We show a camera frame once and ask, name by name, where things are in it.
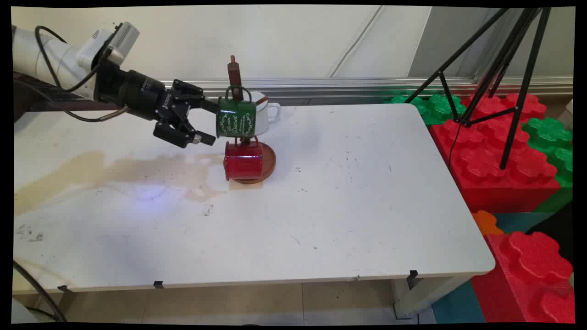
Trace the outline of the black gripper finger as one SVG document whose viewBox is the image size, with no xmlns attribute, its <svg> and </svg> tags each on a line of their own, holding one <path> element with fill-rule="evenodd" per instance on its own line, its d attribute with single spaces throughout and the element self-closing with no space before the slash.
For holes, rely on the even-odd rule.
<svg viewBox="0 0 587 330">
<path fill-rule="evenodd" d="M 155 124 L 153 135 L 183 149 L 189 144 L 203 143 L 212 146 L 216 142 L 215 136 L 195 130 L 188 121 L 159 119 Z"/>
<path fill-rule="evenodd" d="M 174 104 L 188 104 L 191 108 L 203 109 L 212 114 L 218 113 L 218 105 L 204 96 L 202 88 L 175 79 L 172 84 Z"/>
</svg>

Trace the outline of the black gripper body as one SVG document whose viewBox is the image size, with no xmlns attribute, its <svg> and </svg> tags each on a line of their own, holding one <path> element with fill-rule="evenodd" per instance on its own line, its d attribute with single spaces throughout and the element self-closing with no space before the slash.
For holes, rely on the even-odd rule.
<svg viewBox="0 0 587 330">
<path fill-rule="evenodd" d="M 191 89 L 188 83 L 175 79 L 166 88 L 163 82 L 134 70 L 120 71 L 120 77 L 120 101 L 130 114 L 147 121 L 188 122 L 187 105 L 181 99 Z"/>
</svg>

